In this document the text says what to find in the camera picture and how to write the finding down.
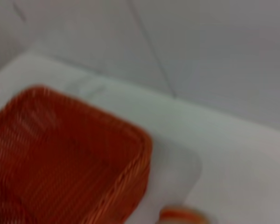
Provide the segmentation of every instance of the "wall tile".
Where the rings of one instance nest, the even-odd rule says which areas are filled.
[[[23,46],[0,27],[0,68],[24,50]]]
[[[280,128],[277,1],[133,3],[179,97]]]
[[[65,21],[34,48],[171,94],[125,0],[83,0]]]

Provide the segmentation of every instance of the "orange basket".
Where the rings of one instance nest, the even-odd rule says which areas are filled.
[[[25,90],[0,111],[0,223],[122,224],[146,191],[151,152],[123,120]]]

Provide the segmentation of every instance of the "white surface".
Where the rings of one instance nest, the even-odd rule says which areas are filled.
[[[163,202],[180,201],[214,215],[220,224],[280,224],[280,132],[33,55],[0,72],[0,107],[34,83],[79,96],[158,136],[155,155],[167,153],[155,156],[156,178],[127,223],[147,218],[153,224],[157,214],[151,211]],[[201,165],[200,174],[186,165],[185,150]],[[189,178],[182,180],[185,172]]]

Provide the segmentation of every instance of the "woven basket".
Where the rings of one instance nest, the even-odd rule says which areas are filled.
[[[33,87],[0,111],[0,223],[122,224],[148,181],[139,128]]]

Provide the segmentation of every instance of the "plastic basket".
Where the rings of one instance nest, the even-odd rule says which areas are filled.
[[[0,223],[122,224],[148,181],[141,129],[46,87],[0,111]]]

